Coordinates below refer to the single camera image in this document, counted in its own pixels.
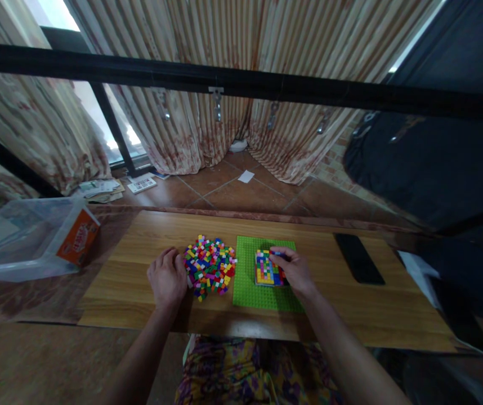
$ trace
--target brick wall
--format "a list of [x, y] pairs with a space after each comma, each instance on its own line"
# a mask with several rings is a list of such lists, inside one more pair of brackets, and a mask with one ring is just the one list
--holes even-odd
[[358, 127], [365, 113], [366, 111], [359, 110], [354, 115], [354, 118], [350, 124], [345, 128], [339, 139], [337, 139], [335, 144], [313, 172], [313, 177], [319, 178], [327, 184], [354, 194], [365, 201], [374, 203], [387, 211], [399, 214], [409, 221], [423, 226], [423, 223], [421, 223], [420, 220], [415, 216], [401, 210], [393, 203], [380, 198], [379, 196], [371, 193], [369, 190], [366, 190], [365, 188], [354, 183], [345, 172], [345, 169], [343, 168], [343, 156], [347, 150], [347, 146], [350, 142], [353, 131]]

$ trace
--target curtain hook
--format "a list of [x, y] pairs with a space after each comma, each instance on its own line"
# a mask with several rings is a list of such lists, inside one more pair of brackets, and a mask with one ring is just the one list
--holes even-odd
[[275, 114], [279, 110], [279, 101], [274, 101], [270, 106], [270, 119], [268, 120], [268, 129], [273, 129], [275, 126]]
[[208, 91], [213, 93], [213, 99], [215, 100], [215, 108], [213, 112], [215, 113], [215, 121], [221, 122], [221, 95], [225, 92], [223, 87], [208, 87]]
[[316, 130], [317, 134], [323, 134], [324, 131], [326, 130], [326, 128], [328, 126], [328, 122], [330, 121], [330, 118], [332, 117], [333, 108], [332, 107], [326, 107], [324, 109], [323, 113], [324, 113], [324, 117], [322, 118], [322, 121], [320, 122], [320, 125]]
[[152, 90], [159, 99], [159, 109], [161, 110], [162, 118], [165, 121], [169, 121], [170, 113], [167, 108], [167, 90], [164, 87], [154, 87]]

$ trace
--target forearm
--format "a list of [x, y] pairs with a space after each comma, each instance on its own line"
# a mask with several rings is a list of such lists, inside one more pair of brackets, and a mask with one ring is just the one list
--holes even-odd
[[334, 382], [349, 404], [409, 403], [321, 293], [301, 297]]
[[145, 404], [178, 307], [156, 309], [102, 391], [100, 404]]

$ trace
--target orange label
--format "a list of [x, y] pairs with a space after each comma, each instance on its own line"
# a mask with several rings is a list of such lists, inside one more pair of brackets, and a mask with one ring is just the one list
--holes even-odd
[[73, 227], [57, 251], [57, 256], [81, 265], [98, 231], [97, 222], [85, 210], [80, 211]]

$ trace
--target pile of building blocks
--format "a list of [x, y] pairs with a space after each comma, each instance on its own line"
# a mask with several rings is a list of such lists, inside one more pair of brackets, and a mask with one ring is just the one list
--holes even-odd
[[194, 245], [185, 250], [184, 265], [187, 269], [187, 285], [195, 287], [195, 296], [204, 301], [210, 291], [219, 295], [227, 292], [234, 276], [236, 263], [234, 249], [217, 238], [214, 242], [199, 235]]
[[270, 260], [270, 254], [287, 259], [287, 256], [281, 252], [258, 249], [254, 262], [255, 284], [267, 287], [290, 285], [283, 269]]

